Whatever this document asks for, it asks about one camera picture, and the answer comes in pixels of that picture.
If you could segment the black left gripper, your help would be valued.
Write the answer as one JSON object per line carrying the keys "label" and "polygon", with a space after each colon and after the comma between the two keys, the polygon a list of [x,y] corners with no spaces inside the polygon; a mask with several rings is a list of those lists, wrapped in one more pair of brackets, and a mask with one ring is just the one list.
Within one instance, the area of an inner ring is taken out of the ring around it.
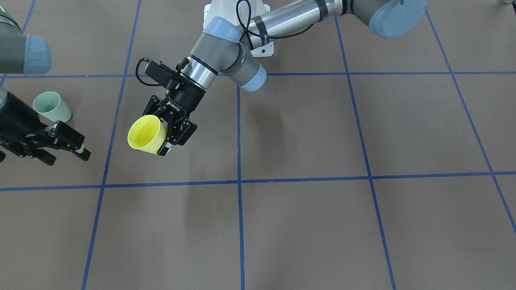
{"label": "black left gripper", "polygon": [[[164,88],[166,98],[152,95],[143,111],[143,116],[153,115],[164,125],[165,137],[157,150],[160,156],[165,156],[173,145],[183,146],[197,130],[198,126],[190,121],[190,114],[205,94],[205,90],[186,83],[172,83]],[[174,105],[171,114],[169,102]]]}

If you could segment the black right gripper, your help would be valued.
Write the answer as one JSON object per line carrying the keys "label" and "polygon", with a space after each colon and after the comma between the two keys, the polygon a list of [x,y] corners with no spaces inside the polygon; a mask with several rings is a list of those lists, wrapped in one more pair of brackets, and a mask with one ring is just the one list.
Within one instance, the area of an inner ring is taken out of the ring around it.
{"label": "black right gripper", "polygon": [[88,161],[91,152],[85,148],[85,136],[63,121],[48,126],[40,121],[39,114],[11,92],[7,92],[0,110],[1,147],[21,157],[42,161],[53,166],[55,156],[41,148],[29,147],[25,150],[24,138],[29,134],[37,135],[44,130],[44,143],[55,150],[71,152],[83,161]]}

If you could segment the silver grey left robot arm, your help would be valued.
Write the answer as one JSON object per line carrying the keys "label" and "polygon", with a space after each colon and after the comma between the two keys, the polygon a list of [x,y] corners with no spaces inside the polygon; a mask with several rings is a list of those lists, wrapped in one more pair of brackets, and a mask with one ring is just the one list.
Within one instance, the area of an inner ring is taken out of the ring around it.
{"label": "silver grey left robot arm", "polygon": [[255,92],[267,73],[252,51],[272,40],[295,37],[328,17],[351,14],[374,34],[398,38],[422,18],[424,0],[297,0],[263,15],[248,16],[238,24],[216,16],[204,27],[188,57],[175,68],[142,58],[144,73],[165,97],[152,96],[127,136],[130,147],[165,156],[174,145],[184,145],[197,130],[190,114],[214,79],[223,74],[239,88]]}

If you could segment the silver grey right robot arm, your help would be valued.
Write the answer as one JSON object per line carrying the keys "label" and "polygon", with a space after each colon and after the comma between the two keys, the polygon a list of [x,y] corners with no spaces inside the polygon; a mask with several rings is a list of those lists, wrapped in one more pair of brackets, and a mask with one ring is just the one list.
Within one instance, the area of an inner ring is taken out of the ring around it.
{"label": "silver grey right robot arm", "polygon": [[[2,74],[35,75],[50,71],[52,56],[44,38],[24,34],[14,18],[1,9],[0,71]],[[1,147],[17,155],[54,165],[55,156],[47,151],[65,150],[81,160],[90,158],[83,134],[67,122],[72,112],[63,98],[54,91],[41,93],[32,106],[1,88]]]}

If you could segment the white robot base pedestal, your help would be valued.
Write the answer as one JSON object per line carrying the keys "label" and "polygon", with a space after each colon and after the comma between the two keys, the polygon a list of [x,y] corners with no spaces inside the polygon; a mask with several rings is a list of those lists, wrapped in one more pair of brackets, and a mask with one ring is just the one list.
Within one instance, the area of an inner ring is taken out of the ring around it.
{"label": "white robot base pedestal", "polygon": [[247,24],[249,15],[253,18],[256,15],[263,15],[271,11],[267,0],[266,2],[249,0],[249,4],[251,8],[247,6],[245,1],[239,4],[237,8],[237,0],[212,0],[211,3],[204,6],[203,27],[205,28],[214,17],[221,17],[243,30],[238,20],[237,11],[244,25]]}

